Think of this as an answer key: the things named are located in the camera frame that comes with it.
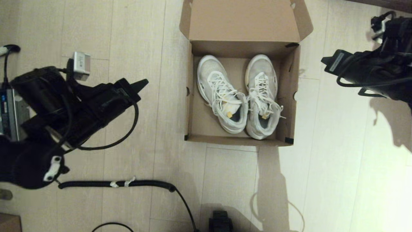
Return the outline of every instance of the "sneaker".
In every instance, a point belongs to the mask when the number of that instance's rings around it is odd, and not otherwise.
[[[207,55],[200,60],[197,86],[225,131],[237,134],[245,129],[248,116],[246,96],[233,88],[216,57]]]
[[[278,125],[283,106],[275,102],[278,81],[272,62],[265,55],[255,56],[245,75],[250,113],[246,131],[257,140],[271,135]]]

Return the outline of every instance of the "electrical cord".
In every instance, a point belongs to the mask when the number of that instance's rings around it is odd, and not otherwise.
[[[396,18],[396,12],[391,10],[386,12],[385,14],[382,15],[383,19],[385,19],[386,17],[388,17],[388,15],[391,15],[391,20]]]
[[[50,84],[50,82],[48,80],[44,79],[43,77],[40,77],[40,79],[42,81],[44,81],[55,93],[59,94],[56,91],[56,89],[53,87],[53,85]],[[46,154],[46,157],[48,155],[50,155],[52,152],[54,152],[56,149],[60,148],[66,142],[66,140],[67,140],[67,138],[70,134],[70,131],[72,130],[72,126],[73,126],[73,112],[72,112],[72,109],[70,107],[70,104],[69,104],[69,102],[68,102],[65,95],[59,94],[59,96],[61,97],[61,100],[63,101],[64,107],[66,108],[66,111],[67,111],[68,126],[67,126],[67,129],[66,129],[66,132],[64,133],[64,135],[60,138],[59,142],[56,143],[52,147],[52,149],[49,150],[49,152]]]
[[[95,232],[98,228],[103,227],[103,226],[105,226],[105,225],[120,225],[120,226],[123,226],[123,227],[129,229],[130,232],[134,232],[130,227],[128,227],[128,226],[125,225],[125,224],[121,224],[121,223],[104,223],[104,224],[101,224],[100,226],[94,228],[94,230],[93,230],[92,232]]]
[[[113,99],[126,99],[126,100],[130,101],[133,104],[133,107],[134,107],[134,120],[133,120],[133,125],[130,128],[129,132],[125,136],[123,136],[121,139],[119,139],[118,141],[116,141],[112,144],[109,144],[109,145],[106,145],[106,146],[101,146],[101,147],[82,147],[82,146],[78,146],[77,148],[79,150],[92,151],[92,150],[102,150],[102,149],[107,149],[107,148],[110,148],[110,147],[114,147],[114,146],[118,145],[119,143],[123,142],[125,139],[127,139],[127,137],[129,137],[129,135],[133,132],[134,128],[136,127],[137,120],[139,118],[139,107],[137,106],[137,103],[134,102],[128,96],[127,97],[126,96],[118,96],[118,97],[115,97]]]
[[[395,85],[395,84],[399,84],[399,83],[403,83],[406,81],[410,81],[412,80],[411,76],[407,76],[405,78],[400,78],[400,79],[395,79],[395,80],[389,80],[389,81],[382,81],[379,83],[369,83],[369,84],[348,84],[348,83],[343,83],[340,80],[343,78],[343,76],[345,75],[345,73],[347,72],[348,68],[355,62],[363,59],[364,57],[366,57],[368,54],[365,54],[363,56],[359,56],[354,58],[353,60],[351,60],[351,62],[342,70],[342,72],[338,75],[336,82],[338,85],[342,86],[342,87],[361,87],[361,88],[370,88],[370,87],[377,87],[377,86],[386,86],[386,85]]]
[[[11,49],[7,49],[7,53],[4,58],[4,77],[3,77],[3,85],[2,88],[6,89],[10,87],[9,79],[7,77],[7,60],[9,58],[10,53],[12,52]]]
[[[116,181],[116,182],[111,182],[111,181],[68,181],[64,183],[59,184],[59,189],[64,189],[67,187],[124,187],[126,181]],[[199,232],[199,230],[196,228],[196,224],[193,219],[192,212],[190,211],[190,208],[183,197],[183,195],[179,192],[179,190],[176,188],[171,183],[159,181],[159,180],[134,180],[129,183],[129,187],[139,187],[139,186],[152,186],[152,187],[160,187],[169,190],[170,192],[177,192],[177,194],[180,196],[182,199],[183,203],[186,206],[186,209],[189,213],[190,220],[192,222],[193,226],[193,231],[194,232]]]

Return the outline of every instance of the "cardboard box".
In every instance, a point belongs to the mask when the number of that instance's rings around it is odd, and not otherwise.
[[[299,78],[299,42],[313,31],[303,0],[185,0],[180,31],[190,41],[188,54],[185,140],[227,145],[289,146],[295,133]],[[255,140],[243,131],[224,131],[205,104],[196,84],[199,60],[214,55],[223,64],[231,84],[248,95],[246,67],[255,55],[265,54],[278,77],[276,102],[284,110],[275,132]]]
[[[0,232],[21,232],[20,217],[0,213]]]

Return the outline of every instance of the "cable tie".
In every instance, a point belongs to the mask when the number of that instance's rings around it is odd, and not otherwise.
[[[133,178],[131,178],[130,180],[124,182],[124,186],[125,186],[125,187],[128,187],[129,184],[132,183],[132,182],[135,181],[135,180],[136,180],[136,176],[133,176]]]
[[[110,183],[110,186],[112,186],[113,188],[118,188],[119,186],[116,184],[116,181],[112,181]]]

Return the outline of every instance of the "wooden floor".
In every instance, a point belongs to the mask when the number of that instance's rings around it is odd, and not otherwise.
[[[410,232],[409,108],[339,87],[320,62],[336,49],[376,47],[370,18],[386,9],[306,2],[315,30],[301,42],[293,147],[183,141],[188,41],[178,28],[182,0],[0,0],[0,45],[21,46],[10,59],[10,76],[64,66],[74,51],[83,51],[93,57],[88,85],[123,77],[150,82],[131,136],[111,149],[68,154],[71,171],[61,182],[136,176],[174,183],[202,232],[220,208],[237,232]],[[129,109],[87,145],[115,141],[132,120]],[[192,231],[177,194],[163,189],[0,187],[14,194],[12,201],[0,201],[0,211],[20,215],[23,232],[91,232],[111,221],[135,232]]]

